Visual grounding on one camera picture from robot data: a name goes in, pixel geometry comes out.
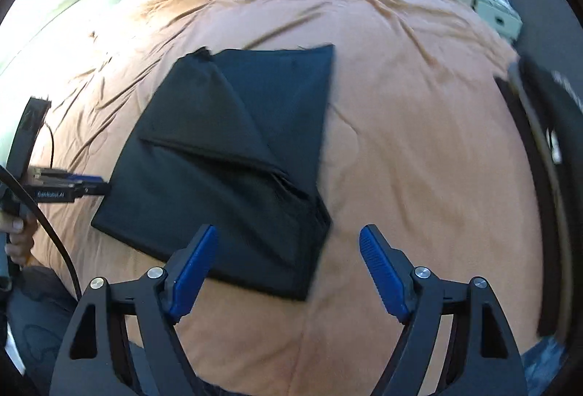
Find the person left hand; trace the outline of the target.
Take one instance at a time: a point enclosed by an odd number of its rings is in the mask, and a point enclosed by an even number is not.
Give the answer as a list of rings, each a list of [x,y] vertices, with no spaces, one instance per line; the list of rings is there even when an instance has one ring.
[[[34,235],[38,228],[39,223],[30,212],[24,217],[1,212],[1,232],[8,235],[5,253],[16,265],[23,267],[32,259]]]

